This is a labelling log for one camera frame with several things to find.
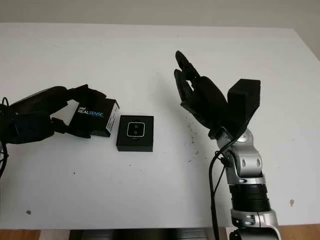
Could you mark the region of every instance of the robotic arm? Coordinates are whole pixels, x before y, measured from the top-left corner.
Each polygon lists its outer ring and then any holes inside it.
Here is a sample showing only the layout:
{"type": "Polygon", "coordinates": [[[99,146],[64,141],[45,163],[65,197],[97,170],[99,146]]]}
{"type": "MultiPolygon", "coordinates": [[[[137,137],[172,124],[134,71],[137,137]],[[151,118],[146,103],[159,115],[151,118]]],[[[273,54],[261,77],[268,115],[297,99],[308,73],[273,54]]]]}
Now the robotic arm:
{"type": "Polygon", "coordinates": [[[216,139],[220,148],[209,166],[215,239],[219,239],[215,193],[220,180],[214,188],[212,169],[216,159],[220,159],[232,195],[232,223],[238,228],[230,234],[230,240],[281,240],[276,213],[267,197],[262,159],[247,129],[260,105],[260,81],[240,79],[228,91],[227,101],[217,86],[206,76],[200,76],[180,51],[175,57],[181,69],[174,71],[181,106],[209,129],[208,136],[216,139]]]}
{"type": "Polygon", "coordinates": [[[88,107],[105,99],[106,95],[82,85],[66,89],[54,86],[9,105],[6,97],[0,104],[0,177],[6,167],[7,144],[24,144],[41,141],[55,132],[90,138],[91,131],[67,126],[62,120],[50,115],[68,105],[69,100],[88,107]]]}

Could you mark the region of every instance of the white wall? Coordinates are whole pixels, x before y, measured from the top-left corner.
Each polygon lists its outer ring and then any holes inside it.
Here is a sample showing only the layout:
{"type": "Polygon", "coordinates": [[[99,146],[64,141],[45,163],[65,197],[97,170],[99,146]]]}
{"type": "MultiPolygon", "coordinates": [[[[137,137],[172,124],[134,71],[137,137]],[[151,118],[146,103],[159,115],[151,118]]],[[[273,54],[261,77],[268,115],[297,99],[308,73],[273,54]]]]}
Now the white wall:
{"type": "Polygon", "coordinates": [[[0,0],[0,22],[285,27],[320,59],[320,0],[0,0]]]}

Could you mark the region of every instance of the black cable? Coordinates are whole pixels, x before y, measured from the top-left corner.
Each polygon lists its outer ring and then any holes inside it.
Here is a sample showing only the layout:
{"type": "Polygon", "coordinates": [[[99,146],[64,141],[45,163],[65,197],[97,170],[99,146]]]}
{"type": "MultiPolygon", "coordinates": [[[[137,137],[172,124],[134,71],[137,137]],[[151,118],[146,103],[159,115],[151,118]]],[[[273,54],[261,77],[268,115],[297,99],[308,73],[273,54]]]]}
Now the black cable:
{"type": "Polygon", "coordinates": [[[9,102],[8,102],[8,98],[6,98],[6,97],[3,97],[2,98],[2,105],[7,105],[7,106],[9,106],[9,102]]]}
{"type": "Polygon", "coordinates": [[[215,189],[214,184],[212,181],[212,170],[213,166],[215,164],[215,161],[219,158],[219,156],[224,153],[227,148],[229,148],[232,144],[234,144],[237,141],[237,138],[230,141],[226,145],[224,145],[219,151],[215,152],[215,155],[213,159],[210,162],[209,165],[209,184],[210,184],[210,198],[211,198],[211,219],[212,219],[212,227],[213,227],[213,233],[214,238],[216,240],[219,240],[219,228],[218,228],[218,220],[217,220],[217,211],[216,211],[216,202],[215,202],[215,189]]]}
{"type": "Polygon", "coordinates": [[[0,178],[1,178],[2,174],[4,173],[5,167],[7,165],[7,159],[9,157],[6,144],[1,142],[1,146],[2,146],[2,150],[3,150],[3,153],[1,152],[1,154],[3,154],[3,159],[0,160],[0,163],[2,163],[0,166],[0,178]]]}
{"type": "Polygon", "coordinates": [[[219,183],[220,183],[220,181],[221,181],[222,175],[223,175],[224,172],[225,172],[225,169],[226,169],[226,166],[223,166],[223,169],[222,169],[221,174],[220,174],[220,176],[219,176],[218,182],[216,183],[215,188],[214,188],[214,191],[213,191],[213,195],[214,195],[214,196],[216,195],[216,192],[217,192],[219,183]]]}

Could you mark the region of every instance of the white tabletop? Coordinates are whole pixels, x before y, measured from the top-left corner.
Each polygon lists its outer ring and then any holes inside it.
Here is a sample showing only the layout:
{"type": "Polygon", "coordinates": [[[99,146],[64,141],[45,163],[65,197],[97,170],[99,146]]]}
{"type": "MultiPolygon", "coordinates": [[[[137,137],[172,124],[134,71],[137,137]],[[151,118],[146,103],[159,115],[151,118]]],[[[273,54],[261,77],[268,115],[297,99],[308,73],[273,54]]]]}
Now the white tabletop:
{"type": "MultiPolygon", "coordinates": [[[[320,223],[320,63],[292,29],[1,23],[1,97],[13,103],[48,87],[89,84],[124,115],[154,116],[154,147],[118,152],[118,123],[110,138],[56,133],[8,145],[0,228],[211,225],[208,164],[217,145],[179,105],[176,50],[225,94],[240,78],[261,80],[249,128],[271,206],[281,225],[320,223]]],[[[68,122],[75,106],[55,116],[68,122]]],[[[225,176],[216,207],[220,226],[231,226],[225,176]]]]}

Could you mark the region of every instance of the camera box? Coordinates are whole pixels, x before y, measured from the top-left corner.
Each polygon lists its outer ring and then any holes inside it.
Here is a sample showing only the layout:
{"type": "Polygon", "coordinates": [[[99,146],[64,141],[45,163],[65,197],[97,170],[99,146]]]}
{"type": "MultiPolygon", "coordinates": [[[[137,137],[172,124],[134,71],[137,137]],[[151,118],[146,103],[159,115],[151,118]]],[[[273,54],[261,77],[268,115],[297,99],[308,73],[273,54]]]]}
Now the camera box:
{"type": "Polygon", "coordinates": [[[152,152],[154,117],[121,115],[116,140],[120,152],[152,152]]]}
{"type": "Polygon", "coordinates": [[[99,99],[94,102],[80,102],[69,124],[70,130],[79,137],[97,135],[110,137],[114,122],[119,115],[115,99],[99,99]]]}

